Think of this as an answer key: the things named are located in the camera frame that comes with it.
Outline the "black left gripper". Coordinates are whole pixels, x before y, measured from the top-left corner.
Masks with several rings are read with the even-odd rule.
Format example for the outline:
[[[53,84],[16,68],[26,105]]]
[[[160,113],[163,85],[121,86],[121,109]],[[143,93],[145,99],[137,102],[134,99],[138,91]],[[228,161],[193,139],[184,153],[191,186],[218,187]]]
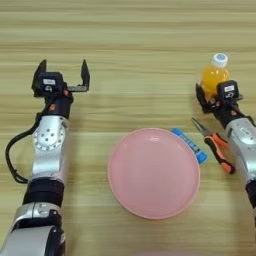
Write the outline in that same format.
[[[35,97],[42,96],[43,85],[40,82],[39,75],[46,71],[47,61],[42,60],[33,77],[31,89],[34,92]],[[48,96],[45,98],[45,107],[43,111],[44,115],[57,115],[69,118],[71,105],[74,101],[74,93],[87,92],[90,86],[90,72],[86,60],[83,60],[81,67],[81,79],[82,85],[70,86],[63,90],[58,96]]]

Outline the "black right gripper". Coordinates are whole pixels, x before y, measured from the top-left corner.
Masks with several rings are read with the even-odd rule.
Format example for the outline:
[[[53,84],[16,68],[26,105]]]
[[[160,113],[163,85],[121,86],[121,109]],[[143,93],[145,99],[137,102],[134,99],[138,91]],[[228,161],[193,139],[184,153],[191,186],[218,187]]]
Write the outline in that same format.
[[[233,120],[246,118],[246,115],[240,111],[238,106],[238,101],[242,99],[241,95],[237,98],[226,99],[224,101],[218,101],[217,98],[208,101],[202,86],[196,84],[196,97],[201,105],[202,111],[204,113],[212,113],[223,128],[226,128]]]

